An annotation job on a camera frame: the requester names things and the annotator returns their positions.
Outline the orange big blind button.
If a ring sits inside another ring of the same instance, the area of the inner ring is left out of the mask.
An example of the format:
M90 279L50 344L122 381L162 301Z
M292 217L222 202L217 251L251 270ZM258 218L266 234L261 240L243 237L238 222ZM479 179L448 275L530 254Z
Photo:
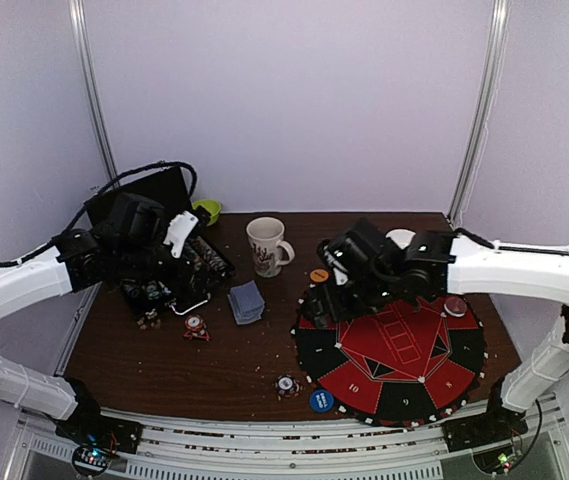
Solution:
M323 283L326 282L330 277L330 274L321 268L314 269L310 272L309 278L312 283Z

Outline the blue playing card deck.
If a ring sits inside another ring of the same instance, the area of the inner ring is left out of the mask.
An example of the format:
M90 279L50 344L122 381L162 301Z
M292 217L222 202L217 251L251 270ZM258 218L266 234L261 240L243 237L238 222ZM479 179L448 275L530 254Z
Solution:
M262 319L265 301L255 281L232 287L227 298L237 325L250 325Z

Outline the blue small blind button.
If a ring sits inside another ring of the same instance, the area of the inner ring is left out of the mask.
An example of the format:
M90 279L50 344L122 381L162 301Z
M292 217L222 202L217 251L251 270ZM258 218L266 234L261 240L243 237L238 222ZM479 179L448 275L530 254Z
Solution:
M325 414L330 412L334 405L334 396L325 389L318 389L312 392L309 397L310 408L319 414Z

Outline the clear red round button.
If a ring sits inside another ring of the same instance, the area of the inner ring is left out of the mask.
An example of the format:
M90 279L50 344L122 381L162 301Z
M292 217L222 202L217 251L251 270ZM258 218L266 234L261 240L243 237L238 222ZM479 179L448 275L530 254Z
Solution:
M443 303L444 311L447 315L462 318L468 311L465 300L459 296L448 296Z

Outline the stack of poker chips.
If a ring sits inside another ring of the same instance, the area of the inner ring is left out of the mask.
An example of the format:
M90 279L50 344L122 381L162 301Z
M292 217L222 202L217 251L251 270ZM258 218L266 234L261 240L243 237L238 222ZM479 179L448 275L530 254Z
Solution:
M199 335L205 327L205 322L199 315L189 316L184 324L189 335Z

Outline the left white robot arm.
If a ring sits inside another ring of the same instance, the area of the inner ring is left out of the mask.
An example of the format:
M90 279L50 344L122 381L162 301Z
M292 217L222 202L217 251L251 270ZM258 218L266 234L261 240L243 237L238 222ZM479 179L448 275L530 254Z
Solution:
M190 208L168 219L160 203L119 193L109 220L90 230L70 222L35 250L0 262L0 320L103 282L171 285L185 270L181 256L187 239L203 222L203 215ZM43 374L1 356L0 400L68 423L87 444L101 442L108 433L99 404L82 382Z

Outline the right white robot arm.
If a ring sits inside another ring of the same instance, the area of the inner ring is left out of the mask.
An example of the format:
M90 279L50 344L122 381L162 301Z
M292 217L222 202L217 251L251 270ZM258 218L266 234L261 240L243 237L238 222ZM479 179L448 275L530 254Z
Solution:
M382 232L361 219L322 242L294 329L307 378L373 425L450 416L488 358L474 295L551 303L549 332L492 387L477 419L499 440L569 371L569 245L503 243L465 229Z

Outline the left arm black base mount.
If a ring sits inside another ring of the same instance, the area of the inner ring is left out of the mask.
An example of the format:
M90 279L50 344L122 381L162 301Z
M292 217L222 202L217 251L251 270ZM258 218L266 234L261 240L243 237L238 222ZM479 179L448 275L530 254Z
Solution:
M103 414L73 414L67 420L51 419L55 433L79 446L97 449L107 454L135 454L143 426L139 422Z

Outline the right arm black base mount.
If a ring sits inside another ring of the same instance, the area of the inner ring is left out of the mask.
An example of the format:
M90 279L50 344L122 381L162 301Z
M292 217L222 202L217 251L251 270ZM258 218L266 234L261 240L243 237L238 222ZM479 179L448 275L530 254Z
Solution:
M498 407L479 415L448 420L442 425L448 451L474 449L509 440L513 433L525 434L529 427L524 416Z

